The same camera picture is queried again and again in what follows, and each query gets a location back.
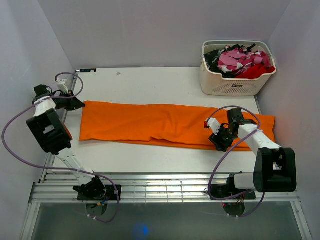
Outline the orange trousers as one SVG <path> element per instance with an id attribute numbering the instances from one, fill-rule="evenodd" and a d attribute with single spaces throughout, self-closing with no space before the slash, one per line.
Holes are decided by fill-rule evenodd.
<path id="1" fill-rule="evenodd" d="M 216 150 L 209 140 L 212 131 L 204 127 L 212 115 L 227 123 L 226 110 L 174 104 L 120 104 L 85 101 L 79 141 L 107 141 L 126 144 Z"/>

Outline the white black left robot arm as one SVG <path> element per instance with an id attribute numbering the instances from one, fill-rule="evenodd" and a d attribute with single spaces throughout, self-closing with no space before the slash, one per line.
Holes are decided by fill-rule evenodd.
<path id="1" fill-rule="evenodd" d="M 76 157 L 72 149 L 72 135 L 62 122 L 56 110 L 74 111 L 84 108 L 85 103 L 74 97 L 72 90 L 61 91 L 62 98 L 52 99 L 53 93 L 46 85 L 34 88 L 36 94 L 34 116 L 26 121 L 42 150 L 60 159 L 69 169 L 73 169 L 78 185 L 73 190 L 86 198 L 101 200 L 107 195 L 106 187 L 93 171 Z"/>

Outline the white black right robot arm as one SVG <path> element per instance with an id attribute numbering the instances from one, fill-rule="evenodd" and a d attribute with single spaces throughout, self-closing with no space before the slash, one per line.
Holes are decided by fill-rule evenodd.
<path id="1" fill-rule="evenodd" d="M 204 128 L 211 129 L 209 140 L 217 151 L 224 152 L 218 166 L 240 143 L 246 143 L 255 154 L 253 172 L 234 173 L 227 178 L 225 186 L 212 186 L 213 177 L 208 182 L 211 200 L 237 199 L 249 192 L 292 193 L 297 189 L 296 155 L 292 148 L 281 147 L 261 130 L 262 123 L 256 115 L 246 119 L 243 107 L 230 105 L 226 112 L 227 122 L 210 115 Z"/>

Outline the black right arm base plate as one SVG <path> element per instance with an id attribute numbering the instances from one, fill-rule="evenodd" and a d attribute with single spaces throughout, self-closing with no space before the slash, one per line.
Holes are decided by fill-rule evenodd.
<path id="1" fill-rule="evenodd" d="M 227 186 L 227 184 L 212 184 L 210 187 L 210 193 L 214 198 L 217 199 L 226 199 L 226 200 L 239 200 L 243 195 L 238 195 L 242 192 L 245 192 L 245 189 L 237 189 L 234 187 Z"/>

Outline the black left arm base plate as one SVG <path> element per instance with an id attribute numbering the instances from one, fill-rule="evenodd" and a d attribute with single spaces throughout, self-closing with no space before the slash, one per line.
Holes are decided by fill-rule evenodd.
<path id="1" fill-rule="evenodd" d="M 87 197 L 87 196 L 83 195 L 82 193 L 78 193 L 76 199 L 78 201 L 100 201 L 100 202 L 104 201 L 104 200 L 116 201 L 117 200 L 116 194 L 118 193 L 118 198 L 120 200 L 121 193 L 122 193 L 122 186 L 120 184 L 116 184 L 115 186 L 116 186 L 117 191 L 115 191 L 115 188 L 113 187 L 113 185 L 111 185 L 111 184 L 105 185 L 106 195 L 101 199 Z"/>

